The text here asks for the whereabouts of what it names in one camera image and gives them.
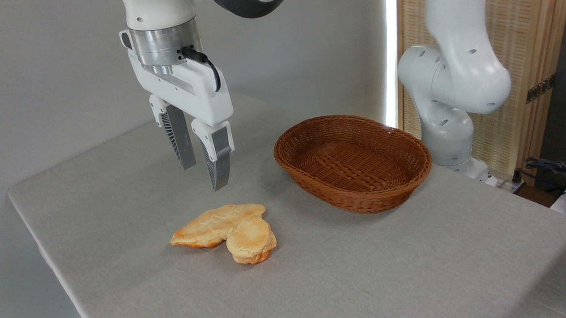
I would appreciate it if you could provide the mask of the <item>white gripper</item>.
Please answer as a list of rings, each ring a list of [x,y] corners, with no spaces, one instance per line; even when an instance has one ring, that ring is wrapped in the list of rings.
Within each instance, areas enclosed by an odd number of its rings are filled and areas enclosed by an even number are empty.
[[[235,150],[230,122],[234,113],[230,93],[221,70],[201,62],[183,59],[169,67],[168,73],[141,64],[133,49],[130,31],[120,32],[139,84],[149,93],[150,108],[184,170],[196,164],[196,156],[186,124],[185,113],[196,118],[191,129],[202,145],[213,190],[228,184],[230,153]]]

